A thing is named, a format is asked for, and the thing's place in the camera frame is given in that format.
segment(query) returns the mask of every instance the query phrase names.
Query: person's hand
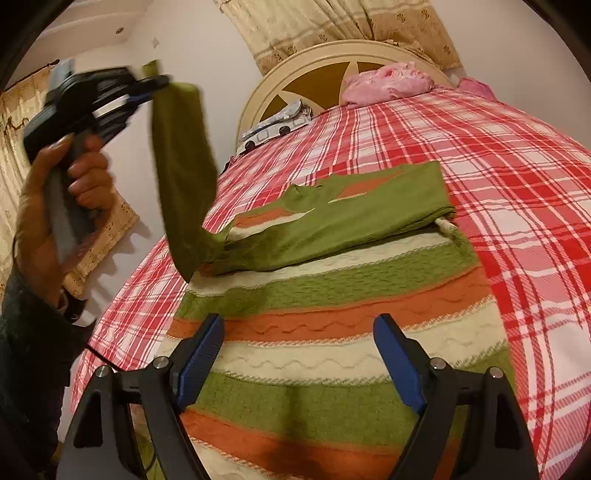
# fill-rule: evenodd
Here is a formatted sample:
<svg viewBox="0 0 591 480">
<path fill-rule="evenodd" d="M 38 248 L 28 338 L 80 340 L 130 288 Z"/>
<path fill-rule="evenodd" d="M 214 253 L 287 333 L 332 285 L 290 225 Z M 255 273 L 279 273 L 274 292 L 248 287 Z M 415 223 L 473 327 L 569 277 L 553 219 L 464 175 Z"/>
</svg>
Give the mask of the person's hand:
<svg viewBox="0 0 591 480">
<path fill-rule="evenodd" d="M 74 161 L 68 175 L 74 182 L 68 188 L 79 205 L 100 211 L 95 219 L 96 232 L 60 265 L 56 242 L 51 234 L 44 184 L 49 172 L 72 146 L 73 136 L 43 148 L 31 165 L 21 192 L 17 219 L 17 266 L 29 288 L 48 304 L 57 307 L 66 274 L 86 255 L 109 219 L 113 208 L 113 179 L 106 157 L 100 153 L 102 140 L 94 135 L 85 142 L 86 152 Z"/>
</svg>

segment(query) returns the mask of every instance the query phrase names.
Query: window curtain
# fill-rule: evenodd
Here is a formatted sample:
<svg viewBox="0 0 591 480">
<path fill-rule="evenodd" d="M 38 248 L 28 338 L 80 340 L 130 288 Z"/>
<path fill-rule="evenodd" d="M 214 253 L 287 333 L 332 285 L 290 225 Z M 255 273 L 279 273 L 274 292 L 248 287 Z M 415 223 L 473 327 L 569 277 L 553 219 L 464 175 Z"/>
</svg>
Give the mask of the window curtain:
<svg viewBox="0 0 591 480">
<path fill-rule="evenodd" d="M 43 107 L 51 67 L 46 67 L 19 82 L 0 96 L 0 301 L 12 268 L 12 239 L 15 233 L 20 190 L 29 169 L 22 146 L 27 122 Z M 64 286 L 81 297 L 90 272 L 139 219 L 116 193 L 113 214 L 94 247 L 68 274 Z"/>
<path fill-rule="evenodd" d="M 441 20 L 425 0 L 214 0 L 265 75 L 281 60 L 333 40 L 387 41 L 461 67 Z"/>
</svg>

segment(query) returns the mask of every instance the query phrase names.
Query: plaid bedspread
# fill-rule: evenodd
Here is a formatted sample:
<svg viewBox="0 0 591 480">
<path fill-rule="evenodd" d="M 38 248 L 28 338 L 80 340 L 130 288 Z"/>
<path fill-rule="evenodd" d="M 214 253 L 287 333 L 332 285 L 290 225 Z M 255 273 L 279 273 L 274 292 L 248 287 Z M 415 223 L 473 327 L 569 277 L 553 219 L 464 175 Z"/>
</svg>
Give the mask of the plaid bedspread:
<svg viewBox="0 0 591 480">
<path fill-rule="evenodd" d="M 348 111 L 261 147 L 220 177 L 205 227 L 291 183 L 438 160 L 457 224 L 491 282 L 541 477 L 556 479 L 591 432 L 591 154 L 503 103 L 438 90 Z M 92 345 L 125 369 L 154 356 L 185 289 L 161 239 L 101 318 Z M 100 362 L 85 352 L 72 409 Z"/>
</svg>

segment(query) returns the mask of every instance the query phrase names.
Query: blue gripper pad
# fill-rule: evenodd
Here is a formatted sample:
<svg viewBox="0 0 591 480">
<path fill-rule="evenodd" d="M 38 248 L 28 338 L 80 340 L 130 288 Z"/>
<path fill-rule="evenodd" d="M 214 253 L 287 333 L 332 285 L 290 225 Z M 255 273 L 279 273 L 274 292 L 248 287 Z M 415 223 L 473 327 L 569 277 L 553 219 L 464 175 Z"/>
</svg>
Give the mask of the blue gripper pad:
<svg viewBox="0 0 591 480">
<path fill-rule="evenodd" d="M 376 317 L 374 320 L 374 342 L 402 403 L 420 415 L 427 406 L 427 401 L 421 392 L 421 377 L 402 350 L 398 339 L 388 326 L 388 322 L 390 320 L 382 315 Z"/>
<path fill-rule="evenodd" d="M 184 411 L 197 401 L 223 343 L 224 322 L 218 316 L 179 376 L 177 405 Z"/>
</svg>

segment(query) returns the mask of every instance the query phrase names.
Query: green fabric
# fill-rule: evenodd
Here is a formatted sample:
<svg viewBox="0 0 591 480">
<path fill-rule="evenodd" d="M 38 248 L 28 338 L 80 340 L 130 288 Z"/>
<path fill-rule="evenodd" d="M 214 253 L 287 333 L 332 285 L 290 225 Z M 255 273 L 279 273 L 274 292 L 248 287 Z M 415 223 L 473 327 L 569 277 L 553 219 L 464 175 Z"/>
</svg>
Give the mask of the green fabric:
<svg viewBox="0 0 591 480">
<path fill-rule="evenodd" d="M 514 372 L 508 348 L 465 370 L 502 368 L 511 384 Z M 405 407 L 392 382 L 366 385 L 270 385 L 210 373 L 197 403 L 189 408 L 233 424 L 293 440 L 404 445 L 417 416 Z M 460 436 L 456 426 L 452 433 Z"/>
<path fill-rule="evenodd" d="M 158 74 L 157 62 L 144 66 L 144 73 Z M 427 162 L 357 176 L 331 175 L 312 187 L 292 185 L 264 209 L 311 210 L 308 214 L 298 222 L 227 241 L 232 223 L 214 235 L 202 226 L 216 197 L 217 170 L 207 142 L 199 90 L 171 82 L 153 94 L 151 104 L 152 149 L 164 227 L 174 264 L 185 281 L 202 264 L 208 264 L 216 275 L 276 270 L 411 232 L 437 217 L 454 214 L 439 164 Z M 393 173 L 397 175 L 360 197 L 329 203 L 347 185 Z"/>
<path fill-rule="evenodd" d="M 152 442 L 144 437 L 142 434 L 135 432 L 135 440 L 138 442 L 138 450 L 139 455 L 142 458 L 142 463 L 144 464 L 144 469 L 150 464 L 152 461 L 152 455 L 154 454 L 154 445 Z M 164 472 L 160 468 L 160 463 L 158 459 L 154 462 L 154 466 L 148 471 L 146 474 L 148 480 L 166 480 L 164 477 Z"/>
<path fill-rule="evenodd" d="M 455 213 L 439 163 L 393 170 L 401 173 L 364 195 L 332 203 L 329 200 L 352 182 L 350 176 L 331 175 L 311 187 L 291 186 L 274 205 L 292 212 L 312 210 L 297 222 L 226 244 L 211 264 L 212 273 L 276 270 L 411 232 Z M 365 179 L 363 174 L 353 178 Z"/>
<path fill-rule="evenodd" d="M 144 66 L 158 75 L 156 61 Z M 171 82 L 152 95 L 152 149 L 170 253 L 189 281 L 196 268 L 221 248 L 202 224 L 216 197 L 217 169 L 194 85 Z"/>
<path fill-rule="evenodd" d="M 402 295 L 444 281 L 477 263 L 468 240 L 458 232 L 454 241 L 374 264 L 273 281 L 256 289 L 230 288 L 221 296 L 200 297 L 188 290 L 176 317 L 202 320 L 209 312 L 217 312 L 236 318 L 269 310 L 340 305 L 345 300 L 364 300 L 369 291 L 372 297 Z"/>
</svg>

